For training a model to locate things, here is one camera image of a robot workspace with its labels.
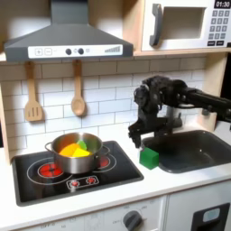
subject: wooden spatula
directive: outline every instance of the wooden spatula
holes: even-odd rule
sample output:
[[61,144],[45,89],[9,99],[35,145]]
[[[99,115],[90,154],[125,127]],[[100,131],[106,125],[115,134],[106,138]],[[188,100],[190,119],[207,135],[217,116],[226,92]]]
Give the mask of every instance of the wooden spatula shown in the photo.
[[76,116],[82,116],[85,112],[85,102],[81,96],[81,61],[73,61],[73,68],[75,74],[75,96],[71,102],[71,108]]
[[36,101],[35,86],[33,79],[34,64],[32,62],[25,63],[25,71],[27,77],[27,86],[29,91],[29,101],[25,106],[25,119],[27,121],[42,120],[42,107]]

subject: sink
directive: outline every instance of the sink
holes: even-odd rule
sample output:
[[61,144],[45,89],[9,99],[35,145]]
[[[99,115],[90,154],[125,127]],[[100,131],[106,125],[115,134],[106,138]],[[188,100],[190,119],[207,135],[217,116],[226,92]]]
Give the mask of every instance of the sink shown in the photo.
[[159,153],[159,167],[171,173],[231,162],[231,146],[202,130],[146,138],[143,144]]

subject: cooking pot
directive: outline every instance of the cooking pot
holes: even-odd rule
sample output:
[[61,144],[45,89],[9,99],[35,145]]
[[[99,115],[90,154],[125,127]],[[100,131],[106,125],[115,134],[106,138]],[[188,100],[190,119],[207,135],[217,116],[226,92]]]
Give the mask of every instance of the cooking pot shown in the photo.
[[[85,157],[69,157],[60,155],[60,151],[72,143],[84,141],[88,151],[92,154]],[[80,174],[93,171],[97,167],[98,157],[108,155],[110,150],[102,141],[93,134],[64,134],[57,137],[53,142],[45,145],[46,150],[54,153],[54,161],[60,169],[71,174]]]

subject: black robotic arm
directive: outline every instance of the black robotic arm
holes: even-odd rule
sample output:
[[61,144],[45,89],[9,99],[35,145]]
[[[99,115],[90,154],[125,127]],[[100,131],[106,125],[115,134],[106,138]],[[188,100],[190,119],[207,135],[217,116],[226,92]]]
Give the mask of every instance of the black robotic arm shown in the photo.
[[182,126],[180,117],[157,116],[163,105],[181,109],[203,108],[206,112],[216,112],[231,119],[231,100],[205,94],[201,90],[188,88],[182,80],[162,76],[144,80],[134,92],[134,102],[138,105],[138,120],[128,129],[136,148],[141,146],[142,134],[168,134],[173,128]]

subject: digital clock display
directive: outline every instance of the digital clock display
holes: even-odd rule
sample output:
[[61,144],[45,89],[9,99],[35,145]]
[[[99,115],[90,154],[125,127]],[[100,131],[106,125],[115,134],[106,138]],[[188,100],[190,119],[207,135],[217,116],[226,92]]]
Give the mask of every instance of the digital clock display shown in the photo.
[[230,0],[216,0],[215,6],[216,9],[230,9],[231,1]]

